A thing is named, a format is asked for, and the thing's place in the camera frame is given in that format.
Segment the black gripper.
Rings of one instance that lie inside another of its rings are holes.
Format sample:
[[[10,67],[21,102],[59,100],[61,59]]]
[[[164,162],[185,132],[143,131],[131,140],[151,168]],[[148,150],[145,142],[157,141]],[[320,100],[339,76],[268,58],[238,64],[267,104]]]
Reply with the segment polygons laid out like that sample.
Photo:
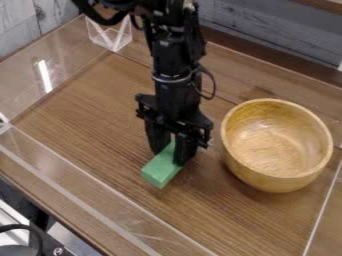
[[[200,110],[200,101],[212,98],[201,94],[200,76],[155,80],[155,94],[135,96],[151,151],[159,154],[175,135],[173,162],[179,166],[195,156],[197,147],[208,147],[213,124]]]

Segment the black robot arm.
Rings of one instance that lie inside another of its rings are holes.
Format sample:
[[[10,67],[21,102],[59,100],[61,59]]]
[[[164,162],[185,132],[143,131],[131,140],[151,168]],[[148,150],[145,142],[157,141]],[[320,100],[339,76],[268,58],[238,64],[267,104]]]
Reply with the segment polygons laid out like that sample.
[[[105,18],[88,0],[71,0],[97,24],[111,26],[128,18],[144,32],[152,57],[152,95],[139,94],[136,115],[144,120],[149,148],[160,153],[175,144],[172,161],[184,165],[200,147],[208,146],[212,121],[200,111],[201,77],[208,70],[200,64],[205,40],[199,24],[195,0],[99,0],[115,14]]]

